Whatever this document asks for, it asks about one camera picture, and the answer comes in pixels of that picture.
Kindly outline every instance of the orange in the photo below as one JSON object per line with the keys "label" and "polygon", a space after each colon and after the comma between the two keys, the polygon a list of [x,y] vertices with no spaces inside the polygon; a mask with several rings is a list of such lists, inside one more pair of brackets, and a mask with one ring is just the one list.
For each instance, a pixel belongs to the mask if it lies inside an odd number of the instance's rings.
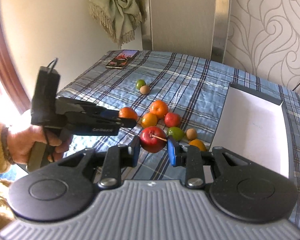
{"label": "orange", "polygon": [[161,100],[154,101],[150,105],[150,113],[155,114],[158,119],[164,118],[168,111],[169,109],[167,104]]}
{"label": "orange", "polygon": [[156,126],[158,118],[155,114],[147,113],[141,119],[141,126],[147,128],[150,126]]}
{"label": "orange", "polygon": [[189,142],[189,144],[193,146],[197,146],[200,149],[200,151],[207,151],[206,146],[199,139],[194,139],[193,141]]}
{"label": "orange", "polygon": [[119,111],[119,117],[138,120],[137,113],[130,107],[121,108]]}

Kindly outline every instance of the silver bolt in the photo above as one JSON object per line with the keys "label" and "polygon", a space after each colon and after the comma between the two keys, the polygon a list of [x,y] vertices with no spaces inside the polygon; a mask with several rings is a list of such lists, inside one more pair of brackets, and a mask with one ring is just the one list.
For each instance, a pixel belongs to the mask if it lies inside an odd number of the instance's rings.
{"label": "silver bolt", "polygon": [[201,186],[203,184],[203,180],[200,178],[191,178],[188,179],[188,185],[190,187],[197,187],[197,186]]}
{"label": "silver bolt", "polygon": [[100,181],[100,185],[104,187],[110,187],[117,183],[115,178],[105,178]]}

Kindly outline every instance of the swirl pattern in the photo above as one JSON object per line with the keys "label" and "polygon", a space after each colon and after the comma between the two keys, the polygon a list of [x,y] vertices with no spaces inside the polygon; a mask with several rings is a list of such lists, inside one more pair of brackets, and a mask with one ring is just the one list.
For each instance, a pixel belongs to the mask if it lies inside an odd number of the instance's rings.
{"label": "swirl pattern", "polygon": [[300,82],[300,0],[232,0],[225,64],[293,89]]}

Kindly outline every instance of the red brown curtain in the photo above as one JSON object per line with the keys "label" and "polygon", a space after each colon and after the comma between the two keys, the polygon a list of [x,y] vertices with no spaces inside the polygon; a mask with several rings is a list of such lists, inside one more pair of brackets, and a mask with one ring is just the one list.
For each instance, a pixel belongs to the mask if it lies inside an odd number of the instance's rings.
{"label": "red brown curtain", "polygon": [[0,23],[0,81],[7,94],[22,114],[30,108],[30,100],[12,64]]}

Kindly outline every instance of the red fruit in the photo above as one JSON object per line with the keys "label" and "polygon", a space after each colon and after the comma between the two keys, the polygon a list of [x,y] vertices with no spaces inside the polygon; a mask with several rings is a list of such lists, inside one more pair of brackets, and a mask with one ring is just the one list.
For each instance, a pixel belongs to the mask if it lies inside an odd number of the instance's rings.
{"label": "red fruit", "polygon": [[156,137],[152,137],[152,135],[158,136],[162,139],[167,138],[162,129],[156,126],[150,126],[141,131],[140,144],[147,152],[157,153],[165,147],[167,142]]}
{"label": "red fruit", "polygon": [[164,123],[167,127],[179,127],[181,122],[181,117],[175,113],[167,113],[166,117],[164,118]]}

